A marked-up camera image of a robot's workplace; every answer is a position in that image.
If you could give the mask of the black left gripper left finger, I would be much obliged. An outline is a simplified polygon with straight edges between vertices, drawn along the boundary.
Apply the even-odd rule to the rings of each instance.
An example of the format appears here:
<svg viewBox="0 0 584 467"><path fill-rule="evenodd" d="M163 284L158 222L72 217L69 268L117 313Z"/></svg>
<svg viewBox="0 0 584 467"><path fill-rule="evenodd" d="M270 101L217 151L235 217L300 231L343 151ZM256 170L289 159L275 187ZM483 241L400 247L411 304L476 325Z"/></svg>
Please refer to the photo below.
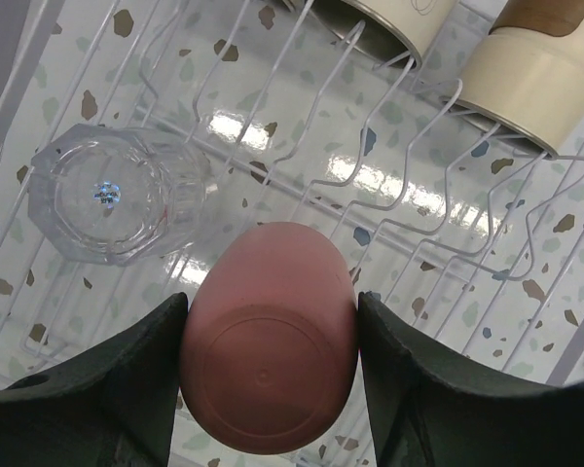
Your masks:
<svg viewBox="0 0 584 467"><path fill-rule="evenodd" d="M188 299L0 390L0 466L165 466Z"/></svg>

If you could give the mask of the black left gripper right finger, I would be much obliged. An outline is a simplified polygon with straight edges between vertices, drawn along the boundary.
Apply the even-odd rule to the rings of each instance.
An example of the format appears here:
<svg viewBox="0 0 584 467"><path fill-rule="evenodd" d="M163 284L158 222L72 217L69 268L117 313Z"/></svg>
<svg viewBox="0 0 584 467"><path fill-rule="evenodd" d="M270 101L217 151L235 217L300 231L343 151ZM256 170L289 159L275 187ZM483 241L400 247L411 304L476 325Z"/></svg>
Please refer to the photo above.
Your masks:
<svg viewBox="0 0 584 467"><path fill-rule="evenodd" d="M467 358L369 293L358 334L380 466L584 466L584 381L554 387Z"/></svg>

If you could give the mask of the pink plastic cup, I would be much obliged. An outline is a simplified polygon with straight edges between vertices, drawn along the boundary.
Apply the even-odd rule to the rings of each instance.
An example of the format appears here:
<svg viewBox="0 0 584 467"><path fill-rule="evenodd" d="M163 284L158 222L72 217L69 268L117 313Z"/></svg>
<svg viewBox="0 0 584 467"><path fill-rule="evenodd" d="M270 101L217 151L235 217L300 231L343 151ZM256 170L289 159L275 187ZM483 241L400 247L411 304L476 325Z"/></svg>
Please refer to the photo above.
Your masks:
<svg viewBox="0 0 584 467"><path fill-rule="evenodd" d="M357 365L347 263L322 233L271 222L240 235L190 306L180 388L196 422L253 454L299 449L343 411Z"/></svg>

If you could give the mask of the steel cup brown base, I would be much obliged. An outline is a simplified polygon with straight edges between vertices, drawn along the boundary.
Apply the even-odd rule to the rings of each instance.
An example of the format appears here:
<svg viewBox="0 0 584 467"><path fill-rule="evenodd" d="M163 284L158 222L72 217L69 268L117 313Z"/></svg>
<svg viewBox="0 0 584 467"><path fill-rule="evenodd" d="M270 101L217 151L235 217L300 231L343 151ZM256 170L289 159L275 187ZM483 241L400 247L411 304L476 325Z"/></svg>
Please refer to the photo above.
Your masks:
<svg viewBox="0 0 584 467"><path fill-rule="evenodd" d="M507 2L460 79L473 125L557 157L584 117L584 0Z"/></svg>

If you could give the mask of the brown-band steel cup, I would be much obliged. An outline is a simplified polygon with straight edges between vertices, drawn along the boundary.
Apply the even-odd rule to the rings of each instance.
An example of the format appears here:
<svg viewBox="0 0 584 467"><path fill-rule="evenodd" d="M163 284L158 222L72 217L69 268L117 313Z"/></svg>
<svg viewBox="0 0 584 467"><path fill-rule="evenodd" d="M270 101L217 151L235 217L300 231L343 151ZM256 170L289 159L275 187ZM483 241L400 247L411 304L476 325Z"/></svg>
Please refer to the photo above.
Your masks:
<svg viewBox="0 0 584 467"><path fill-rule="evenodd" d="M328 30L342 38L364 22L355 48L379 63L399 55L402 68L409 59L415 69L430 49L456 0L318 0L310 12Z"/></svg>

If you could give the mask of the large clear plastic cup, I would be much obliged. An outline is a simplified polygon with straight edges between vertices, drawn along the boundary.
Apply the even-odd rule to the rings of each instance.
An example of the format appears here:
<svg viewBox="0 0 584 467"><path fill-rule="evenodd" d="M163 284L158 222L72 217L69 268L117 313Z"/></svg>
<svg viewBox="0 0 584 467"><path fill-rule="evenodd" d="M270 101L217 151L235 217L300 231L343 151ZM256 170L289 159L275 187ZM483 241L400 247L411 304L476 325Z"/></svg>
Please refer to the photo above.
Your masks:
<svg viewBox="0 0 584 467"><path fill-rule="evenodd" d="M205 153L178 135L77 124L32 158L28 216L64 258L125 267L194 243L217 192Z"/></svg>

